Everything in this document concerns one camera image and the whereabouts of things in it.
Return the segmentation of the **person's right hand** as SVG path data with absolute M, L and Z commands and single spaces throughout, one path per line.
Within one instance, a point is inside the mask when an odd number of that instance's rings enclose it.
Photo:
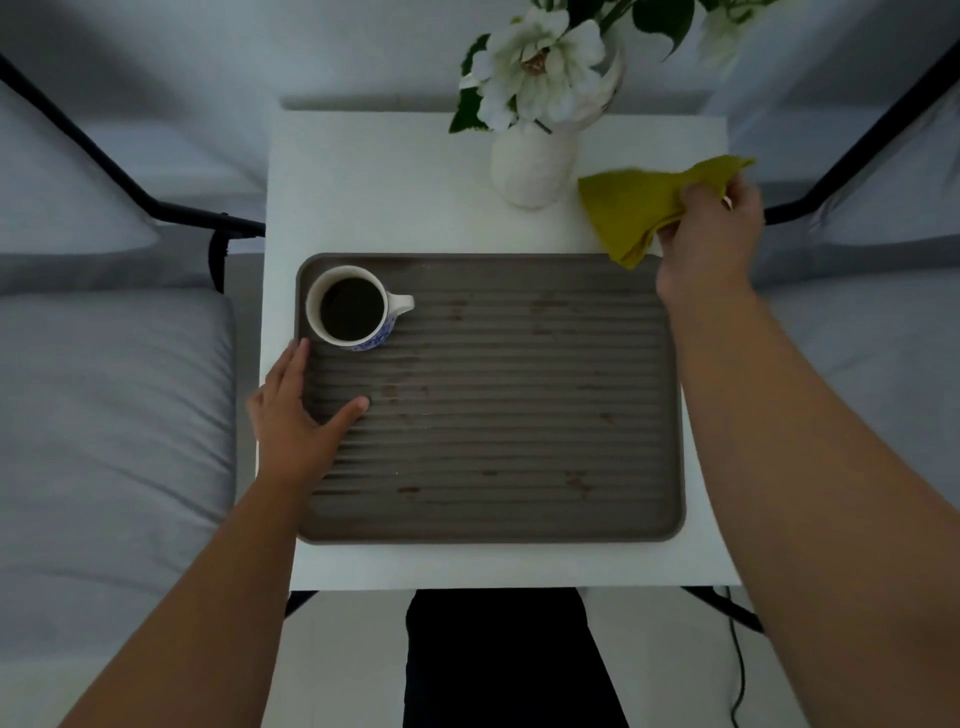
M 669 312 L 750 288 L 749 272 L 764 228 L 759 188 L 738 173 L 718 198 L 709 188 L 709 220 L 662 248 L 656 291 Z

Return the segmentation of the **person's left hand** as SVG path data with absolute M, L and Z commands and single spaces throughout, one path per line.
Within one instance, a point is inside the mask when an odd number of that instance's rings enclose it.
M 246 409 L 258 445 L 256 486 L 306 492 L 330 470 L 337 455 L 320 452 L 316 420 L 303 400 L 310 341 L 293 340 L 272 365 Z

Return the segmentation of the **yellow cloth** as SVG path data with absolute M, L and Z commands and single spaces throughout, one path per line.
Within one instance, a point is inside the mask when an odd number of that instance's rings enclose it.
M 683 216 L 680 194 L 685 188 L 706 186 L 724 198 L 731 179 L 756 162 L 754 157 L 723 154 L 681 172 L 637 167 L 609 170 L 579 177 L 577 192 L 609 258 L 633 270 L 646 257 L 659 230 Z

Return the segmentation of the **brown ribbed tray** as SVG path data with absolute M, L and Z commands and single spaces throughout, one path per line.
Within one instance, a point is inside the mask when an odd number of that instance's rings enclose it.
M 351 352 L 307 320 L 322 273 L 409 294 L 386 342 Z M 311 495 L 311 544 L 662 542 L 686 518 L 682 404 L 660 261 L 602 253 L 308 258 L 295 333 L 303 403 L 370 407 Z

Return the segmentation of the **person's left forearm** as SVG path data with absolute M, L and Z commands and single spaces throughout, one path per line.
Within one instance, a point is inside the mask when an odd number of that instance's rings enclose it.
M 263 470 L 58 728 L 260 728 L 305 509 Z

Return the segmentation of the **person's right forearm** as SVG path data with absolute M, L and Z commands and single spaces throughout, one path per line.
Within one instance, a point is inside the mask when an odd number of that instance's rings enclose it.
M 960 728 L 960 512 L 749 286 L 659 293 L 718 526 L 811 728 Z

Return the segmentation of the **white cup with blue pattern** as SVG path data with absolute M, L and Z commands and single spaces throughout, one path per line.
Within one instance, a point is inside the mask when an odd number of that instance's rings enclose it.
M 331 339 L 325 332 L 320 321 L 319 304 L 321 297 L 329 289 L 330 285 L 351 277 L 366 279 L 378 286 L 385 300 L 386 313 L 376 333 L 360 341 L 340 342 Z M 393 332 L 398 319 L 402 315 L 412 312 L 415 307 L 414 297 L 394 294 L 388 291 L 379 277 L 371 271 L 354 265 L 340 265 L 322 272 L 311 283 L 306 293 L 303 311 L 306 314 L 306 320 L 311 332 L 318 337 L 319 341 L 341 350 L 361 353 L 383 344 Z

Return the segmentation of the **black coffee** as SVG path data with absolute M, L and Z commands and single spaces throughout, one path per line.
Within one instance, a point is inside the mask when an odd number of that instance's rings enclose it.
M 329 338 L 355 342 L 375 334 L 386 313 L 378 285 L 357 276 L 343 278 L 320 297 L 319 321 Z

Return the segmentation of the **white ceramic vase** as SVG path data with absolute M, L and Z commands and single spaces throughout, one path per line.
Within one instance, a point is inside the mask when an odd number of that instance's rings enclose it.
M 578 156 L 580 130 L 570 125 L 550 132 L 521 123 L 498 132 L 490 152 L 490 179 L 506 203 L 536 211 L 556 203 L 568 188 Z

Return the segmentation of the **small white flower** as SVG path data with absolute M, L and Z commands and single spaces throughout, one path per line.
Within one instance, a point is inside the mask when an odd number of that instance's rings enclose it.
M 708 67 L 728 69 L 748 32 L 780 0 L 698 0 L 705 10 L 699 58 Z

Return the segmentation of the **grey chair back cushion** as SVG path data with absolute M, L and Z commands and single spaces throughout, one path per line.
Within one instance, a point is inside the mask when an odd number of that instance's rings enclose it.
M 156 225 L 71 139 L 0 82 L 0 254 L 149 248 Z
M 960 237 L 960 80 L 814 213 L 840 246 Z

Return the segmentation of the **person's black trousers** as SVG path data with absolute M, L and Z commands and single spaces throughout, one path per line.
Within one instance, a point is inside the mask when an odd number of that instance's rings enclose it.
M 405 616 L 402 728 L 629 728 L 577 588 L 430 588 Z

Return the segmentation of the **black metal chair frame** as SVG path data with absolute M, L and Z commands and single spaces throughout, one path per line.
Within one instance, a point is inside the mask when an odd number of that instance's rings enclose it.
M 816 213 L 960 83 L 960 38 L 798 200 L 766 207 L 767 226 Z
M 154 222 L 210 231 L 211 237 L 207 246 L 208 271 L 214 290 L 220 294 L 225 293 L 226 258 L 230 243 L 235 239 L 265 237 L 265 223 L 154 198 L 74 124 L 3 53 L 0 53 L 0 82 L 18 94 L 59 133 L 70 140 L 111 180 L 115 187 L 122 190 L 126 197 Z

